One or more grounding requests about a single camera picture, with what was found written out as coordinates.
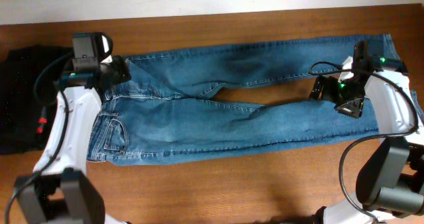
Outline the blue denim jeans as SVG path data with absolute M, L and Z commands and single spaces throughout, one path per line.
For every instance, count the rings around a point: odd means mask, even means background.
M 87 159 L 165 165 L 332 144 L 378 132 L 370 102 L 361 118 L 328 101 L 279 106 L 215 101 L 223 88 L 302 80 L 321 62 L 344 62 L 365 34 L 231 44 L 125 57 L 132 79 L 107 90 Z

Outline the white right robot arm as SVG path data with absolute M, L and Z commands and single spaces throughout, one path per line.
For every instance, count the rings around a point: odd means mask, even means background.
M 363 40 L 333 71 L 308 72 L 316 77 L 310 98 L 330 101 L 338 113 L 354 118 L 361 116 L 369 99 L 378 124 L 378 134 L 360 138 L 344 150 L 339 161 L 344 200 L 322 207 L 314 223 L 386 223 L 422 216 L 423 118 L 403 61 L 383 55 L 382 43 Z M 380 145 L 358 173 L 355 192 L 348 194 L 345 158 L 356 145 L 374 139 Z

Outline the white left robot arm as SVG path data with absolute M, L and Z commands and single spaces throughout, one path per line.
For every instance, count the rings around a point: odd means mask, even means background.
M 43 83 L 54 88 L 56 115 L 32 174 L 15 180 L 6 223 L 13 202 L 27 223 L 117 223 L 87 178 L 86 158 L 101 94 L 131 75 L 123 58 L 112 54 L 113 41 L 104 32 L 75 34 L 72 44 L 72 50 L 47 65 L 34 83 L 35 96 Z

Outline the black fabric bag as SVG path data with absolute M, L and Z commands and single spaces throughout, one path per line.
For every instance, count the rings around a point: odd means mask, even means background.
M 34 45 L 10 50 L 1 62 L 1 154 L 42 150 L 54 116 L 56 94 L 53 81 L 66 59 L 50 68 L 37 85 L 38 76 L 53 61 L 73 50 L 61 46 Z

